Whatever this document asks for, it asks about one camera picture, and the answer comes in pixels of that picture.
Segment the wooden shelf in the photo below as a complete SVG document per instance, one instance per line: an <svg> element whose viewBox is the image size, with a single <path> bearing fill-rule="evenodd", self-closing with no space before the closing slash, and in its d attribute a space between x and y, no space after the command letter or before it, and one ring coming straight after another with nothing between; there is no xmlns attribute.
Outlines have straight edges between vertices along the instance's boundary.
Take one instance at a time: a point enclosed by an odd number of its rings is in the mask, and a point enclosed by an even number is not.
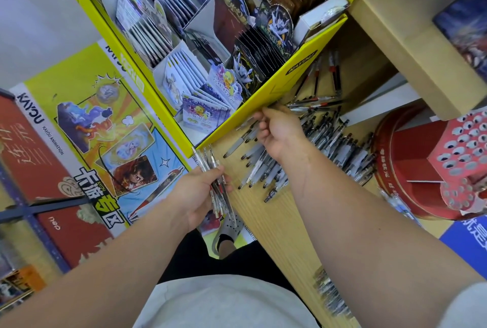
<svg viewBox="0 0 487 328"><path fill-rule="evenodd" d="M447 5L437 2L355 0L350 14L435 114L448 120L477 105L487 84L431 22Z"/></svg>

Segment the cardboard divider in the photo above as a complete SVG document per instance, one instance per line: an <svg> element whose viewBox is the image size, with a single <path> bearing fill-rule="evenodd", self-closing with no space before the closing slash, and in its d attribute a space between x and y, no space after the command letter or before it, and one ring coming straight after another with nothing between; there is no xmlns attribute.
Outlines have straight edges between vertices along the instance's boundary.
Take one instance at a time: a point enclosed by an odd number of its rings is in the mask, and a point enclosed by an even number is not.
<svg viewBox="0 0 487 328"><path fill-rule="evenodd" d="M117 55L122 65L131 75L135 84L139 87L144 97L149 104L153 107L155 113L164 125L167 127L169 133L174 140L178 143L181 150L187 157L192 155L192 142L188 136L183 132L183 129L179 126L178 122L174 118L177 111L175 111L168 102L167 97L159 89L156 81L162 82L161 76L164 75L164 67L160 70L151 70L145 65L140 56L135 52L129 41L120 32L118 27L114 24L107 11L99 0L77 0L80 6L84 9L88 17L91 19L95 27L99 30L102 37L112 48L112 51ZM193 18L200 19L200 17L210 14L212 9L212 0L206 2L200 12ZM336 34L338 29L344 24L347 16L343 14L338 22L328 29L326 29L319 36L313 38L311 41L306 42L301 48L293 54L286 64L271 77L253 96L243 103L242 106L224 122L219 128L217 128L212 134L210 134L203 142L196 144L198 147L206 146L212 142L215 142L232 129L242 124L253 112L266 106L288 92L294 84L297 82L306 68L315 60L325 45ZM196 23L191 25L191 29L198 30Z"/></svg>

